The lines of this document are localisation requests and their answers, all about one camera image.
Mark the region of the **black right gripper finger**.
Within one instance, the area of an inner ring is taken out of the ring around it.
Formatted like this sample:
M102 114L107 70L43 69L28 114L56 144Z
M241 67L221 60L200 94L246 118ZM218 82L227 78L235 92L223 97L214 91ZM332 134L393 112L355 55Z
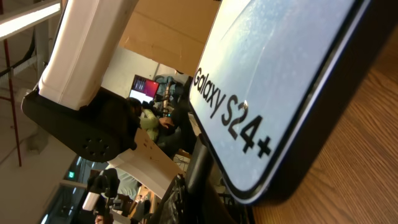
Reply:
M186 174L171 181L149 224L254 223L251 207L216 192L209 181L213 162L207 142L199 134Z

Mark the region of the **blue Samsung Galaxy smartphone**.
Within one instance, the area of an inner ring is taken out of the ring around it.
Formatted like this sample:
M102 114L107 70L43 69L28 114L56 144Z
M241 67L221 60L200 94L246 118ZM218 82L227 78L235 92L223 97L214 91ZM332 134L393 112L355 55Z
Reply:
M293 194L396 24L391 0L221 1L189 104L238 202Z

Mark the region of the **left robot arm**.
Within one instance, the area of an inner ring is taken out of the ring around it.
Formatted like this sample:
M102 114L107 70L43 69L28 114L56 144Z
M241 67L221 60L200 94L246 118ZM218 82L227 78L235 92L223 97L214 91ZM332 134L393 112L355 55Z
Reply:
M164 198L181 169L141 128L127 100L101 86L135 1L68 1L49 64L22 111L78 156L108 162Z

